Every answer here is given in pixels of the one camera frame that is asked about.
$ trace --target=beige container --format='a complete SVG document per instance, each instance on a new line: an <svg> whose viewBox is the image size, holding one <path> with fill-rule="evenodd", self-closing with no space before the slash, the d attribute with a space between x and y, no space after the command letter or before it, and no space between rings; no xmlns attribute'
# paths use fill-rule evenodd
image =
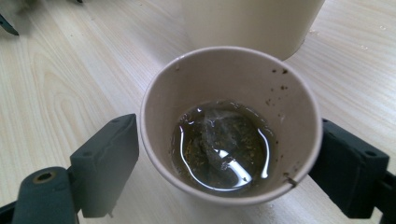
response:
<svg viewBox="0 0 396 224"><path fill-rule="evenodd" d="M179 118L217 100L233 100L257 111L278 141L265 185L241 197L202 191L180 176L171 161ZM141 109L143 143L161 175L191 195L224 205L264 203L291 190L314 165L321 135L317 103L301 77L274 57L238 47L199 49L175 59L151 82Z"/></svg>
<svg viewBox="0 0 396 224"><path fill-rule="evenodd" d="M324 0L181 0L196 48L239 46L289 58Z"/></svg>

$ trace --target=cup rim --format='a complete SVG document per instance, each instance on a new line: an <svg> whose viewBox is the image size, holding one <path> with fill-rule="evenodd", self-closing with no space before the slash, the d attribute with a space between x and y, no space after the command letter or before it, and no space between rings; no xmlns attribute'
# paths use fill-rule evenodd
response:
<svg viewBox="0 0 396 224"><path fill-rule="evenodd" d="M209 47L209 48L203 48L203 49L196 49L191 52L188 52L180 57L175 58L172 62L170 62L168 65L166 65L161 71L159 71L156 76L151 80L151 82L148 85L148 88L145 92L144 98L143 98L143 104L140 110L140 132L141 132L141 138L143 140L143 145L145 147L145 150L148 154L149 159L151 160L151 163L154 165L154 167L157 169L157 171L172 185L177 187L178 189L181 189L182 191L185 191L189 193L190 195L193 195L197 198L203 199L205 201L211 202L211 203L216 203L216 204L221 204L221 205L230 205L230 206L238 206L238 205L252 205L252 204L257 204L257 203L265 203L272 201L275 198L278 198L287 192L289 192L291 189L293 189L295 186L292 184L285 184L282 185L280 188L270 190L264 194L257 195L257 196L250 196L250 197L221 197L217 195L213 195L210 193L203 192L201 190L195 189L188 184L183 183L181 180L175 177L176 174L171 174L171 172L168 172L168 170L161 164L160 160L157 158L155 155L154 151L152 150L151 143L149 142L149 136L147 133L146 129L146 114L145 114L145 109L146 105L148 103L148 96L150 93L150 90L152 86L156 83L156 81L159 79L161 76L162 72L167 70L170 67L174 67L177 64L177 61L180 60L181 58L189 58L197 54L202 54L206 53L209 51L220 51L220 50L232 50L232 51L244 51L247 53L251 54L256 54L257 56L266 58L267 60L273 61L275 63L281 63L283 67L288 69L290 73L302 84L304 90L307 92L307 96L309 98L309 101L312 103L313 110L314 110L314 121L316 122L316 129L315 129L315 140L313 144L313 149L311 150L311 153L309 154L309 157L307 158L307 162L299 169L299 172L297 175L293 178L293 180L298 184L300 183L309 173L309 171L312 169L312 167L315 164L315 161L318 158L318 154L320 152L320 145L321 145L321 138L322 138L322 122L321 122L321 116L319 113L319 108L318 108L318 102L315 98L314 93L312 90L309 88L307 85L306 81L302 79L302 77L297 73L292 67L290 67L288 64L283 63L280 61L278 58L268 55L266 53L257 51L255 49L247 49L247 48L242 48L242 47L234 47L234 46L216 46L216 47Z"/></svg>

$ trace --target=light wood surface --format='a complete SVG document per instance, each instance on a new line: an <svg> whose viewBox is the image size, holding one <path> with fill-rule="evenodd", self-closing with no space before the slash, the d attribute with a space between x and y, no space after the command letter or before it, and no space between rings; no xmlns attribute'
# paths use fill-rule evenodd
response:
<svg viewBox="0 0 396 224"><path fill-rule="evenodd" d="M115 117L136 113L167 63L193 50L177 0L0 0L0 205L30 173L59 165ZM396 1L327 0L286 60L330 119L391 156L396 174ZM81 223L378 223L346 218L310 178L270 203L196 201L168 184L140 144L114 217Z"/></svg>

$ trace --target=brown liquid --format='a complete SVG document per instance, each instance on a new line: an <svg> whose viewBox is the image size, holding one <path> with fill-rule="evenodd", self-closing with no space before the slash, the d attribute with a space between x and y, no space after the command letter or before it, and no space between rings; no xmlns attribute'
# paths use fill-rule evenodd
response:
<svg viewBox="0 0 396 224"><path fill-rule="evenodd" d="M269 174L274 135L252 109L221 101L199 105L176 125L172 161L209 192L244 191Z"/></svg>

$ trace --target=tea bag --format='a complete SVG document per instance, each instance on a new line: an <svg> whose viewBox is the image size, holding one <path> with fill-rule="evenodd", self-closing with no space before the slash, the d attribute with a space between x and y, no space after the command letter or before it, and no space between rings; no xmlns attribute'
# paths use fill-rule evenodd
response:
<svg viewBox="0 0 396 224"><path fill-rule="evenodd" d="M247 186L264 162L262 142L251 121L234 111L211 109L201 128L209 185L224 191Z"/></svg>

